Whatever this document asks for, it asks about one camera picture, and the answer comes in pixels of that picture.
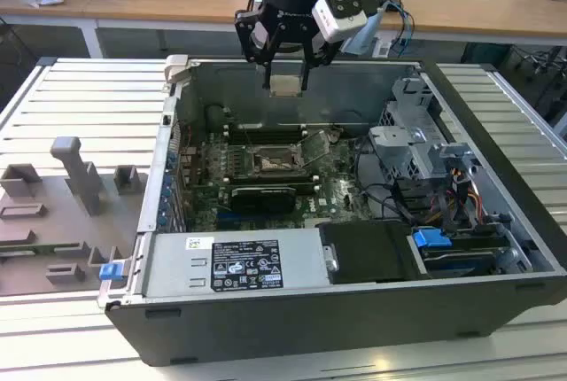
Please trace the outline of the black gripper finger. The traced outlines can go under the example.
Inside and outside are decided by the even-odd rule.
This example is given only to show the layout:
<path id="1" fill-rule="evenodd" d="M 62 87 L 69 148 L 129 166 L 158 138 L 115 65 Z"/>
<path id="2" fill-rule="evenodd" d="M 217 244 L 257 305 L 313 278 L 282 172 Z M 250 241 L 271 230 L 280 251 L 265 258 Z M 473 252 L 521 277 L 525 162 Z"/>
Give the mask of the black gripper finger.
<path id="1" fill-rule="evenodd" d="M 306 90 L 310 71 L 318 66 L 328 66 L 338 54 L 340 42 L 328 43 L 321 32 L 303 43 L 304 58 L 301 67 L 300 87 Z"/>
<path id="2" fill-rule="evenodd" d="M 237 11 L 234 22 L 245 59 L 265 69 L 263 89 L 270 89 L 272 61 L 283 42 L 284 24 L 275 8 Z"/>

